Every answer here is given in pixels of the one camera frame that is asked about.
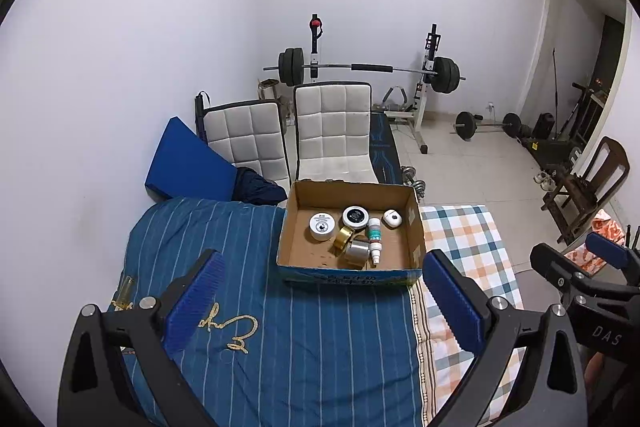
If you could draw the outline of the dark blue crumpled cloth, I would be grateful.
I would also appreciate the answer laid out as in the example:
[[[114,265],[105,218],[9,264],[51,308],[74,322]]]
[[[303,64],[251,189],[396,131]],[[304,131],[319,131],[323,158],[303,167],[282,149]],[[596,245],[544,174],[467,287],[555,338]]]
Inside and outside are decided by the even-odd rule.
[[[232,199],[256,206],[277,206],[288,198],[285,189],[253,169],[236,168]]]

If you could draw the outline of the white round jar dark lid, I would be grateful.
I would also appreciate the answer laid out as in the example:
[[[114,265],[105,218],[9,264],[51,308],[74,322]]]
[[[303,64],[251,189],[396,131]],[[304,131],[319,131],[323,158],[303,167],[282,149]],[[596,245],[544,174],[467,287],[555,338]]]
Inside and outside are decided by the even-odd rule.
[[[342,222],[344,227],[352,231],[363,230],[369,223],[370,215],[368,210],[362,206],[352,205],[342,212]]]

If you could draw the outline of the white weight bench rack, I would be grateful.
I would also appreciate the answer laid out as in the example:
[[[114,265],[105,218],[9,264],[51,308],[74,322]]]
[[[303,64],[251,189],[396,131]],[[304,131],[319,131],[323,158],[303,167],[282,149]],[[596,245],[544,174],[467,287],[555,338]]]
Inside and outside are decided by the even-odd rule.
[[[428,86],[431,84],[431,78],[435,76],[434,60],[439,41],[440,35],[437,32],[437,24],[434,23],[425,38],[422,65],[411,105],[403,110],[390,110],[388,105],[382,102],[383,113],[389,120],[403,121],[408,124],[413,140],[416,141],[416,146],[423,155],[428,153],[428,146],[423,139],[421,128],[425,115]]]

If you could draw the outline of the small chrome dumbbell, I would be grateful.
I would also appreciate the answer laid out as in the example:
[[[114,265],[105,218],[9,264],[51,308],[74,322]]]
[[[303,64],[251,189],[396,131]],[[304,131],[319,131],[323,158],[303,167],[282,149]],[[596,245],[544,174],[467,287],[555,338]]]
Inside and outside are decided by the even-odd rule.
[[[416,168],[412,166],[401,166],[400,172],[402,184],[412,187],[417,199],[424,199],[426,184],[424,180],[416,177]]]

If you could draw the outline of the small gold bottle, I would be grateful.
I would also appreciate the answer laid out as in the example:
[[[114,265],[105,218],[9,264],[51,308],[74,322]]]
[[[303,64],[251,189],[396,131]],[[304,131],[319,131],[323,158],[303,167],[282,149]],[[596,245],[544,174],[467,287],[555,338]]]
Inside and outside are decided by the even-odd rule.
[[[132,308],[132,295],[134,295],[134,286],[136,281],[130,275],[125,275],[116,291],[115,298],[112,303],[116,311],[122,311]]]

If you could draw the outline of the dark wooden chair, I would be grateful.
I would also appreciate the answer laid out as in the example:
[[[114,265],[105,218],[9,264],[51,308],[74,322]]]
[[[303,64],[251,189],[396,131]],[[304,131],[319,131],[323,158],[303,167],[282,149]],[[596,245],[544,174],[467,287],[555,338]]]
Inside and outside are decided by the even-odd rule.
[[[561,168],[554,190],[544,195],[541,209],[550,213],[560,236],[570,246],[627,180],[630,162],[620,142],[604,136],[582,174]]]

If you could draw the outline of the white purifying cream jar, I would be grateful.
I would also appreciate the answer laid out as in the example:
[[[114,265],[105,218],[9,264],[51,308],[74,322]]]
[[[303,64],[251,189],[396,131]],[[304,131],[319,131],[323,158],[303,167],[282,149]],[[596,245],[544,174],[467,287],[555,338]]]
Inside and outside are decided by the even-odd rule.
[[[312,215],[308,222],[309,233],[317,242],[324,242],[332,239],[335,232],[335,220],[326,212],[317,212]]]

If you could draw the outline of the blue foam wedge cushion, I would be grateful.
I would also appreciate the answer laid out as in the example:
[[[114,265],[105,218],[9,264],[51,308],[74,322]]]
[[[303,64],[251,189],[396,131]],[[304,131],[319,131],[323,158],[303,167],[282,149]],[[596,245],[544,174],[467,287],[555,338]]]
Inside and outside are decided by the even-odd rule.
[[[211,150],[180,118],[160,138],[145,187],[164,199],[204,198],[230,202],[236,168]]]

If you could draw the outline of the open cardboard box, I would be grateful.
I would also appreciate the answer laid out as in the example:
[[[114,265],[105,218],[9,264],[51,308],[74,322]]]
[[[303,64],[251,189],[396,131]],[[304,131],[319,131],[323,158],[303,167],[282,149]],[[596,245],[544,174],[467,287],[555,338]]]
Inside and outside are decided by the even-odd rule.
[[[413,188],[311,180],[292,185],[276,258],[285,280],[410,286],[424,256]]]

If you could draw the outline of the gold round tin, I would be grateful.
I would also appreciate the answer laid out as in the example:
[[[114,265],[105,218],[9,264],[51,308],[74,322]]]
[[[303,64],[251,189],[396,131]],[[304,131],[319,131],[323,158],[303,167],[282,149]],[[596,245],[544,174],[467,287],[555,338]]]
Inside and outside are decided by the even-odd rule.
[[[333,249],[334,254],[339,256],[345,248],[348,246],[349,242],[354,237],[354,230],[349,227],[341,227],[335,235],[335,239],[333,241]]]

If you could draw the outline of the white oval earbud case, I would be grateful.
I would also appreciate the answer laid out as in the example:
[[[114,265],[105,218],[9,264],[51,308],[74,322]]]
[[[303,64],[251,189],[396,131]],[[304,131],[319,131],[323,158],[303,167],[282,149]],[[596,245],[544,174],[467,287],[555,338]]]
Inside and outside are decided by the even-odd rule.
[[[386,210],[383,213],[382,220],[387,228],[398,229],[402,225],[401,214],[395,209]]]

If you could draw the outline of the right white quilted chair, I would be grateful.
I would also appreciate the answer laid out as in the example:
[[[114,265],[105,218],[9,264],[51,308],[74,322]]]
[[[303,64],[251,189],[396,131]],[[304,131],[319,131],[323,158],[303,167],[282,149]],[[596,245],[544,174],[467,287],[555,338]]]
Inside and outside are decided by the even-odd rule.
[[[327,81],[294,89],[299,180],[378,181],[370,159],[369,83]]]

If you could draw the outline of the white quilted chair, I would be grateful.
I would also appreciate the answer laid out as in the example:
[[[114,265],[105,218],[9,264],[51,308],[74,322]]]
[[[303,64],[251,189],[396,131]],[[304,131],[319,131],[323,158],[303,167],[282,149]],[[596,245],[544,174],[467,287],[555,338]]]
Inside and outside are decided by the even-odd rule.
[[[203,93],[194,100],[200,139],[233,166],[253,169],[288,192],[291,173],[278,103],[254,100],[204,107],[204,101]]]
[[[370,159],[369,83],[327,81],[294,89],[299,180],[378,181]]]

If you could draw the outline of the silver round tin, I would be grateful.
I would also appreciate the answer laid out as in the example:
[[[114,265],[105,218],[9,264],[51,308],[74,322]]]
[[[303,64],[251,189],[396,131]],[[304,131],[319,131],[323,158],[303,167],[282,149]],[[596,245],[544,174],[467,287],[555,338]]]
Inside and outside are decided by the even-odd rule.
[[[369,243],[363,239],[353,239],[345,246],[342,257],[346,265],[362,269],[370,257]]]

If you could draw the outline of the blue striped bedspread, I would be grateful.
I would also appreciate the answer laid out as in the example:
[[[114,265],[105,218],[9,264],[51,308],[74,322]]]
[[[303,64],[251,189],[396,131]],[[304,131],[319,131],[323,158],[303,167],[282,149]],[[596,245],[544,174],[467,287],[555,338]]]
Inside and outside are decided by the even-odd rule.
[[[226,272],[175,362],[221,426],[420,426],[425,407],[406,286],[291,283],[279,207],[175,198],[131,230],[122,272],[158,296],[207,249]]]

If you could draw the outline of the white teal spray bottle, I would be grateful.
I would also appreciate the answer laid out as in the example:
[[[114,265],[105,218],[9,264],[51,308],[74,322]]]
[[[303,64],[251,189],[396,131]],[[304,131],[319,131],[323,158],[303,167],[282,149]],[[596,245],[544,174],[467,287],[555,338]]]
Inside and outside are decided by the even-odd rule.
[[[377,267],[381,261],[382,253],[382,229],[381,220],[378,218],[370,218],[368,222],[368,239],[369,239],[369,254],[371,257],[371,263],[374,267]]]

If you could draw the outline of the orange white patterned cloth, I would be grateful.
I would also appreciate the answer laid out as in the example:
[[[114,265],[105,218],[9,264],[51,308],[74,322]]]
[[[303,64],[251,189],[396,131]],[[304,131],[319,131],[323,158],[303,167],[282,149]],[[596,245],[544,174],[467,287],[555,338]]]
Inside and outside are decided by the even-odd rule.
[[[582,243],[564,257],[589,275],[596,275],[607,265],[623,269],[626,265],[625,242],[626,232],[622,226],[601,209],[588,225]]]

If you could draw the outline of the left white quilted chair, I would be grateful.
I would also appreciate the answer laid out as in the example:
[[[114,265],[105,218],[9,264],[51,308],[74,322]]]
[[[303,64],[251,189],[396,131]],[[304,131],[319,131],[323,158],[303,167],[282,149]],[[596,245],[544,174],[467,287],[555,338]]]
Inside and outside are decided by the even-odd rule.
[[[204,101],[203,93],[194,100],[200,139],[233,166],[253,169],[288,192],[291,173],[278,103],[254,100],[204,107]]]

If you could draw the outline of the plaid checked blanket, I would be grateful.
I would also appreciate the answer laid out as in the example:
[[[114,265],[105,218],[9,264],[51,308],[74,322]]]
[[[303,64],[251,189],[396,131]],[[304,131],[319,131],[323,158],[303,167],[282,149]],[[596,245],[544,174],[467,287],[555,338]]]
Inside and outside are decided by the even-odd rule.
[[[506,298],[521,309],[523,299],[494,217],[484,205],[420,208],[425,247],[440,249],[465,277],[489,297]],[[411,320],[416,336],[423,426],[435,417],[473,361],[462,350],[424,280],[409,288]]]

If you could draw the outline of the floor barbell black plates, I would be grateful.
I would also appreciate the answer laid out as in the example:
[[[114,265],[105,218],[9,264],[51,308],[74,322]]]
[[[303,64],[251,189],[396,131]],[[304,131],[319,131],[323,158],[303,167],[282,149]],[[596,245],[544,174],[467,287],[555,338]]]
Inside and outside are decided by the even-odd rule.
[[[459,113],[454,121],[454,133],[464,141],[470,141],[480,128],[500,129],[514,139],[522,130],[522,121],[515,113],[507,113],[502,121],[484,121],[470,112]]]

